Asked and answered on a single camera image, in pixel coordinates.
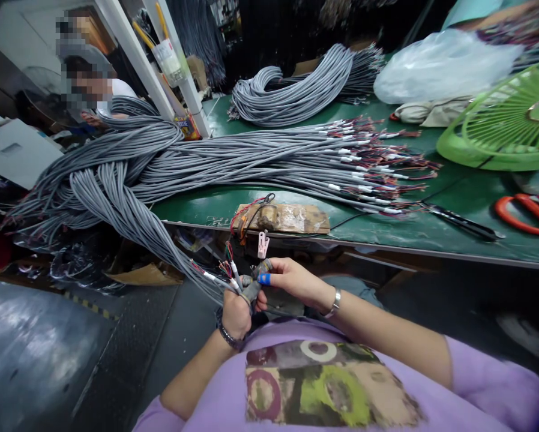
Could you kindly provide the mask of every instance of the wall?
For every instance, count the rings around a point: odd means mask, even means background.
[[[67,10],[93,5],[92,0],[19,0],[0,8],[0,51],[20,70],[41,66],[57,73],[61,63],[55,55],[57,17]]]

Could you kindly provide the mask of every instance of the wristband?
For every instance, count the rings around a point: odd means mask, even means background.
[[[243,340],[238,340],[235,338],[232,338],[232,336],[227,332],[226,328],[223,326],[222,323],[220,323],[219,326],[221,336],[225,339],[225,341],[230,345],[231,348],[235,349],[236,351],[239,351],[244,346]]]

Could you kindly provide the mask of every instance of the white pole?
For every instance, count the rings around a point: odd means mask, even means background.
[[[166,0],[143,0],[143,4],[148,11],[149,19],[151,20],[155,32],[157,33],[157,37],[160,39],[160,41],[162,41],[163,30],[161,28],[157,9],[155,8],[156,2],[160,4],[161,11],[163,12],[163,17],[166,22],[169,41],[172,43],[173,50],[179,59],[179,63],[181,64],[181,69],[184,75],[184,78],[178,82],[179,89],[184,96],[187,109],[196,123],[197,131],[202,137],[209,138],[211,136],[211,129],[209,128],[206,115],[203,112],[202,102],[197,94],[196,85],[191,77],[191,72],[185,59],[184,50],[179,42],[178,33],[173,25],[172,16],[169,13]]]
[[[133,32],[133,28],[131,27],[131,23],[125,15],[119,1],[95,0],[95,3],[100,9],[103,17],[107,20],[107,24],[112,30],[115,38],[118,40],[118,43],[124,49],[127,58],[136,70],[137,75],[139,75],[140,80],[148,91],[151,100],[155,103],[160,115],[166,120],[173,121],[173,108],[169,104],[167,96],[161,88],[160,82],[151,68],[149,61],[145,56],[145,52],[139,44],[139,41]]]

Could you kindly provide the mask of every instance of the pink clip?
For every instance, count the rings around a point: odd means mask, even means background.
[[[264,231],[259,232],[259,242],[257,244],[257,257],[265,259],[265,255],[268,252],[268,246],[270,245],[270,239],[266,237]]]

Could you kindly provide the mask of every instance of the bracelet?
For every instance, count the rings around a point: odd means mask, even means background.
[[[226,340],[226,342],[228,343],[228,345],[230,345],[231,348],[235,349],[236,351],[241,350],[241,348],[244,346],[245,341],[232,338],[232,336],[227,332],[226,328],[221,322],[219,329],[221,336]]]
[[[336,314],[340,308],[340,300],[342,299],[342,291],[339,288],[336,288],[336,299],[334,300],[333,305],[331,306],[330,311],[324,315],[324,318],[331,318]]]

